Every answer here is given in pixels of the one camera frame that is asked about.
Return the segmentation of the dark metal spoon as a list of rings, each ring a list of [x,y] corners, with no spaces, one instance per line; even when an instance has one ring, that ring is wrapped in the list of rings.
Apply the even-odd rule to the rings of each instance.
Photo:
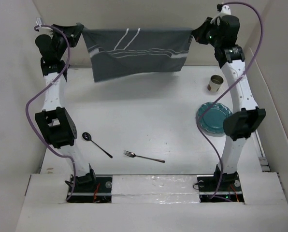
[[[94,142],[93,140],[92,140],[92,136],[90,135],[90,133],[88,133],[88,132],[83,132],[82,133],[82,138],[85,140],[85,141],[90,141],[90,142],[92,142],[96,147],[98,147],[103,153],[105,153],[109,158],[113,158],[113,156],[110,154],[110,153],[108,153],[106,150],[104,150],[101,146],[99,146],[96,142]]]

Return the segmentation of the grey striped cloth placemat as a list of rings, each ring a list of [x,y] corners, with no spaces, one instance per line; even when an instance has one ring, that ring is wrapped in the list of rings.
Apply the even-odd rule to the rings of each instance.
[[[191,28],[84,29],[94,82],[138,73],[178,72],[192,42]]]

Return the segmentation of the teal ceramic plate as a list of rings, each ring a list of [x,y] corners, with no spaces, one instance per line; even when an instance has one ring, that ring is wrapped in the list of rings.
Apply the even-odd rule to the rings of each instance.
[[[224,135],[223,121],[232,115],[232,111],[227,106],[216,103],[203,115],[211,104],[212,102],[202,104],[196,113],[196,119],[199,121],[200,128],[205,132]]]

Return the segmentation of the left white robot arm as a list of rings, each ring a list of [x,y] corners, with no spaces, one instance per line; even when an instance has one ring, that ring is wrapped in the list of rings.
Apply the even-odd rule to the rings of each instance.
[[[41,135],[54,154],[67,159],[73,175],[66,184],[72,190],[94,191],[97,179],[91,165],[84,159],[76,139],[77,129],[64,104],[69,61],[62,59],[76,47],[84,26],[47,26],[52,35],[41,34],[35,44],[41,54],[41,70],[46,83],[42,110],[35,114]]]

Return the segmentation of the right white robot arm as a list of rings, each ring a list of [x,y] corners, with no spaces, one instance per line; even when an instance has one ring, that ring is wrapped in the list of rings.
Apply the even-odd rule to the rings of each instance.
[[[208,17],[192,35],[200,44],[210,44],[218,61],[232,99],[232,115],[223,122],[226,135],[224,150],[212,176],[199,176],[199,190],[226,191],[238,179],[238,161],[243,147],[266,116],[254,100],[245,70],[245,55],[237,45],[239,18],[230,14]]]

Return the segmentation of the dark metal fork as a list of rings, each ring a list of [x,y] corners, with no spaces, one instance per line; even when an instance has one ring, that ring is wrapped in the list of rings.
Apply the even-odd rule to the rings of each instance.
[[[144,156],[139,156],[139,155],[136,155],[135,153],[133,152],[130,152],[130,151],[124,151],[124,155],[128,156],[128,157],[131,157],[131,158],[135,158],[135,157],[138,157],[138,158],[142,158],[142,159],[146,159],[146,160],[152,160],[152,161],[156,161],[156,162],[160,162],[160,163],[165,163],[165,160],[162,160],[162,159],[155,159],[155,158],[150,158],[150,157],[144,157]]]

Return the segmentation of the white brown ceramic cup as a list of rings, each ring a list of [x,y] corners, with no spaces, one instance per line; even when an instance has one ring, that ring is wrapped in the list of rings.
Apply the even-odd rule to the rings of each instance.
[[[224,83],[224,79],[222,76],[212,75],[210,77],[207,89],[210,92],[218,92],[223,83]]]

